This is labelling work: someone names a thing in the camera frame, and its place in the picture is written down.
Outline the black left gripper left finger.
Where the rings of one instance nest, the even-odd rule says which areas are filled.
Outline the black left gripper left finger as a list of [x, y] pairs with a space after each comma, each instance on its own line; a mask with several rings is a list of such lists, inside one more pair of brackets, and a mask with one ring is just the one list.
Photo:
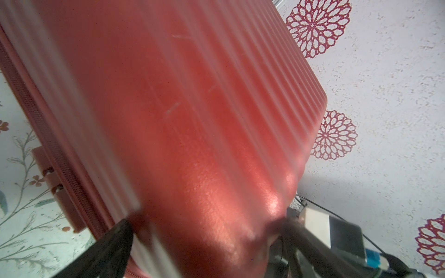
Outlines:
[[55, 278], [122, 278], [133, 244], [133, 229], [121, 220]]

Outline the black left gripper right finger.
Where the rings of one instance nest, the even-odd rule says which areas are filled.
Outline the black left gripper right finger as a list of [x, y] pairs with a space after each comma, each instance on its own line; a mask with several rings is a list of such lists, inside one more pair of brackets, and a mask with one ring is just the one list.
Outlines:
[[296, 253], [299, 251], [320, 274], [320, 278], [363, 278], [346, 259], [335, 254], [305, 229], [298, 217], [282, 218], [276, 226], [280, 231], [278, 238], [283, 238], [286, 258], [293, 272], [297, 269]]

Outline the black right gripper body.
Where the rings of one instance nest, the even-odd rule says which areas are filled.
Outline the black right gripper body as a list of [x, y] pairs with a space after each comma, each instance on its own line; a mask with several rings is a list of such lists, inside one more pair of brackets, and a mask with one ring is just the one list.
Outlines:
[[[387, 254], [366, 249], [367, 261], [362, 265], [347, 260], [364, 278], [435, 278], [436, 275], [420, 272], [407, 266], [401, 259]], [[320, 274], [309, 261], [298, 251], [296, 253], [297, 269], [286, 258], [285, 244], [282, 237], [271, 246], [267, 276], [269, 278], [319, 278]]]

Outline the red hard-shell suitcase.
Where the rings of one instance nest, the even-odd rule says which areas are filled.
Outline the red hard-shell suitcase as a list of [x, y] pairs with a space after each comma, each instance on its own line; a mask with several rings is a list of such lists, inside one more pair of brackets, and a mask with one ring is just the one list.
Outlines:
[[5, 42], [153, 278], [261, 278], [327, 96], [271, 1], [2, 1]]

